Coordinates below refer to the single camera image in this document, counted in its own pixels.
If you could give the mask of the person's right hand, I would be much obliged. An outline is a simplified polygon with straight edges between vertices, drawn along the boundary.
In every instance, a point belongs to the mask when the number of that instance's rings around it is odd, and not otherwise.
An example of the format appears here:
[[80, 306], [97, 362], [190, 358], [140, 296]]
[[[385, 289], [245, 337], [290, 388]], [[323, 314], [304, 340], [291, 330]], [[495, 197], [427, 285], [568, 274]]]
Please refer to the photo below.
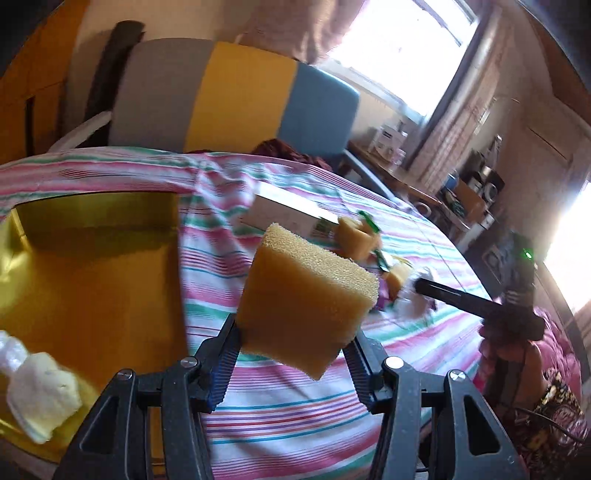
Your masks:
[[499, 359], [517, 363], [521, 367], [521, 376], [513, 404], [533, 409], [547, 389], [538, 346], [528, 340], [501, 338], [499, 331], [487, 325], [480, 327], [479, 334], [483, 340], [479, 346], [481, 358], [475, 379], [485, 385], [495, 373]]

